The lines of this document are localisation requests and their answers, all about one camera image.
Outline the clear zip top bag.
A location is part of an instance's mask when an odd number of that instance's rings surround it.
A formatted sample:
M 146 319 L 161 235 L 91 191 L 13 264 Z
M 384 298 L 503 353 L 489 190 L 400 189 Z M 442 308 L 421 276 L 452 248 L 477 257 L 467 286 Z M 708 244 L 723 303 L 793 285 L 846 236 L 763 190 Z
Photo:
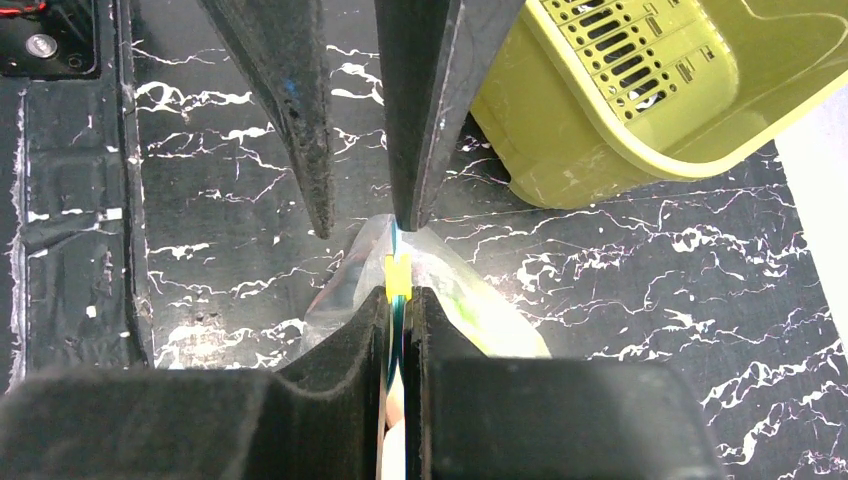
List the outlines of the clear zip top bag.
M 540 374 L 550 352 L 432 231 L 369 219 L 305 315 L 288 368 L 301 399 L 295 472 L 377 479 L 548 479 Z

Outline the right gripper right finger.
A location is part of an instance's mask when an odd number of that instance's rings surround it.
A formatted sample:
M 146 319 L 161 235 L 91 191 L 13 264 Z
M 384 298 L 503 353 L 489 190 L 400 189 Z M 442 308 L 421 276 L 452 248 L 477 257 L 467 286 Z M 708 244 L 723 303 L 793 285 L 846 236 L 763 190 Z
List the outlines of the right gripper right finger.
M 688 382 L 662 363 L 488 357 L 417 287 L 405 308 L 410 479 L 722 479 Z

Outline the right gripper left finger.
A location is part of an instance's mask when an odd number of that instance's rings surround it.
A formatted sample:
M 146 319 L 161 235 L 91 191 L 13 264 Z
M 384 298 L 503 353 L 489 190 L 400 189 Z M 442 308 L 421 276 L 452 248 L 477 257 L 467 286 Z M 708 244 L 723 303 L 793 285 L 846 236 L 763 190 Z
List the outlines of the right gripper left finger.
M 389 306 L 272 372 L 42 373 L 1 402 L 5 479 L 376 479 Z

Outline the white mushroom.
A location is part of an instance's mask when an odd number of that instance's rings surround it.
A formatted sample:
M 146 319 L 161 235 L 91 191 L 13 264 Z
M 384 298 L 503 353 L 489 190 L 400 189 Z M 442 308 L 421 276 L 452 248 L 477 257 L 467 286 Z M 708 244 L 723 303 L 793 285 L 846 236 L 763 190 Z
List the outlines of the white mushroom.
M 382 480 L 406 478 L 404 391 L 395 385 L 386 402 L 386 426 L 381 462 Z

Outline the olive green plastic basket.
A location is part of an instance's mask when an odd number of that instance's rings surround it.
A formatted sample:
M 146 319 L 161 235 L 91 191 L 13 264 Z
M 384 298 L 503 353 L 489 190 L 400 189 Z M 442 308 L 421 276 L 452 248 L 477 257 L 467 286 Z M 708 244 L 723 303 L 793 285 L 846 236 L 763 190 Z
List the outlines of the olive green plastic basket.
M 543 208 L 727 172 L 847 82 L 843 1 L 529 1 L 471 108 Z

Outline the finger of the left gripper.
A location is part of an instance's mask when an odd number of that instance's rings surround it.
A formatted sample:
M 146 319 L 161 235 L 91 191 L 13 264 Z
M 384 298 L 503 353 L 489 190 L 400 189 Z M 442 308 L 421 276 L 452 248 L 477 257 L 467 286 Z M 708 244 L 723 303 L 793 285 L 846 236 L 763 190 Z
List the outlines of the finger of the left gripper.
M 315 234 L 329 238 L 335 199 L 322 3 L 206 0 L 200 6 L 284 142 Z
M 396 222 L 427 224 L 471 104 L 523 4 L 378 1 L 375 15 Z

